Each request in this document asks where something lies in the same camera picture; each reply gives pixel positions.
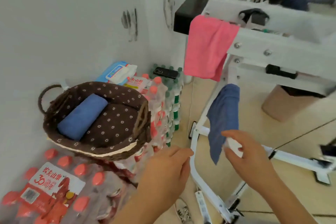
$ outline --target white metal frame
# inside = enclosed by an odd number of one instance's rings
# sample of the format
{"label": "white metal frame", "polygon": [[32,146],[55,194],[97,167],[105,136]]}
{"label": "white metal frame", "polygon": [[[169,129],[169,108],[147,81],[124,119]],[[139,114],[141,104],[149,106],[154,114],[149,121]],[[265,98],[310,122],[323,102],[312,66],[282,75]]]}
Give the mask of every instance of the white metal frame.
{"label": "white metal frame", "polygon": [[[259,8],[262,8],[270,16],[270,23],[267,24],[269,29],[274,29],[274,27],[276,28],[277,26],[279,27],[277,21],[282,20],[284,25],[281,26],[284,28],[287,27],[289,31],[292,30],[295,33],[295,38],[275,36],[245,28],[239,30],[233,45],[228,51],[230,54],[223,67],[222,79],[213,89],[199,121],[196,125],[194,124],[191,129],[191,149],[194,152],[196,152],[199,135],[208,136],[209,134],[210,129],[205,127],[204,123],[207,119],[206,115],[212,102],[226,84],[237,84],[238,75],[248,75],[252,79],[271,81],[276,84],[291,86],[298,89],[303,88],[305,90],[326,95],[330,94],[332,91],[331,89],[334,89],[336,86],[336,70],[333,69],[334,64],[336,64],[334,48],[321,44],[321,37],[328,37],[328,35],[324,34],[324,31],[330,33],[331,29],[336,30],[336,21],[334,18],[333,22],[331,22],[330,18],[325,18],[319,15],[288,10],[278,6],[275,7],[272,5],[255,4],[237,0],[209,0],[203,14],[209,14],[209,16],[230,22],[241,23],[238,18],[238,13],[242,10],[255,8],[256,6],[261,6]],[[307,32],[300,30],[295,32],[293,26],[290,24],[293,23],[294,19],[299,17],[301,19],[303,17],[308,20],[308,22],[314,23],[317,28],[314,28],[313,30],[318,32],[317,35],[319,35],[320,38],[307,38]],[[274,53],[273,57],[272,55],[263,55],[264,50],[272,50],[272,53]],[[315,64],[312,66],[307,62],[302,61],[302,59],[314,61]],[[326,61],[332,62],[331,65],[328,66]],[[308,74],[302,74],[301,78],[298,77],[295,80],[287,80],[287,78],[280,76],[265,74],[265,64],[278,65],[280,67],[295,69]],[[323,71],[319,69],[319,66],[321,65],[324,65],[325,69]],[[272,156],[275,159],[314,171],[316,173],[316,178],[324,183],[330,182],[328,174],[336,168],[336,161],[333,158],[328,159],[328,161],[331,162],[330,166],[323,167],[316,160],[302,158],[279,150],[273,150],[267,146],[264,146],[264,148],[270,157]],[[235,211],[235,207],[233,207],[233,209],[230,208],[248,188],[248,185],[245,182],[241,182],[233,194],[223,202],[223,200],[212,191],[198,174],[195,167],[195,155],[191,157],[190,165],[191,175],[197,186],[220,212],[225,222],[233,222],[240,214]]]}

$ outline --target wicker basket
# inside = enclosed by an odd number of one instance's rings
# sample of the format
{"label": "wicker basket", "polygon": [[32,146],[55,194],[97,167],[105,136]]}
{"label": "wicker basket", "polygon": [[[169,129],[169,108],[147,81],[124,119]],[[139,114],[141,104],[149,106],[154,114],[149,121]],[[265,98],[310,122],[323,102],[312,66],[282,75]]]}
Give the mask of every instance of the wicker basket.
{"label": "wicker basket", "polygon": [[[130,157],[150,142],[151,113],[147,99],[138,91],[111,83],[86,82],[64,91],[45,112],[42,97],[56,87],[61,85],[52,85],[42,91],[38,106],[44,114],[43,128],[48,139],[58,146],[96,159],[115,161]],[[61,135],[57,124],[91,94],[103,97],[108,105],[81,141]]]}

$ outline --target hand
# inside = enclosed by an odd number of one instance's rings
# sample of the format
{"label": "hand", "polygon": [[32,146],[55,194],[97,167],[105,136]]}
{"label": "hand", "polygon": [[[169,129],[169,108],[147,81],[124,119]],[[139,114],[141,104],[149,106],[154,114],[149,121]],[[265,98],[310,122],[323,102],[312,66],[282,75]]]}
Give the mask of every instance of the hand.
{"label": "hand", "polygon": [[172,146],[151,157],[137,188],[142,203],[159,215],[168,210],[186,186],[193,154],[190,148]]}
{"label": "hand", "polygon": [[280,182],[265,149],[252,136],[240,130],[223,131],[222,136],[231,137],[242,145],[242,158],[233,150],[224,147],[226,158],[230,161],[238,175],[255,191],[260,194],[269,189],[274,182]]}

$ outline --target rolled blue towel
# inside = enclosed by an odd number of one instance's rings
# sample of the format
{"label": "rolled blue towel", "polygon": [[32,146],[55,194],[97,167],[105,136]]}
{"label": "rolled blue towel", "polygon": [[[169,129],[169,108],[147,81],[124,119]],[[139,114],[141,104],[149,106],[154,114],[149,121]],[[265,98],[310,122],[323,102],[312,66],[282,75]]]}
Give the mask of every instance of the rolled blue towel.
{"label": "rolled blue towel", "polygon": [[95,94],[89,95],[57,125],[59,132],[72,140],[80,141],[107,104],[106,99]]}
{"label": "rolled blue towel", "polygon": [[239,98],[239,87],[234,84],[227,84],[220,90],[208,111],[207,117],[210,121],[210,132],[208,134],[210,156],[215,164],[219,160],[222,145],[226,140],[226,137],[222,136],[221,132],[239,129]]}

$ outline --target pink towel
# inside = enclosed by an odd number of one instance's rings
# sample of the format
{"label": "pink towel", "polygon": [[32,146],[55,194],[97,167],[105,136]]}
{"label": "pink towel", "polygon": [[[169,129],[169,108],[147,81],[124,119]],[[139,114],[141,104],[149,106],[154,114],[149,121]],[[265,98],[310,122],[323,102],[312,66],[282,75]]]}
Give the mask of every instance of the pink towel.
{"label": "pink towel", "polygon": [[239,26],[204,15],[196,16],[189,29],[183,73],[219,82],[223,65]]}

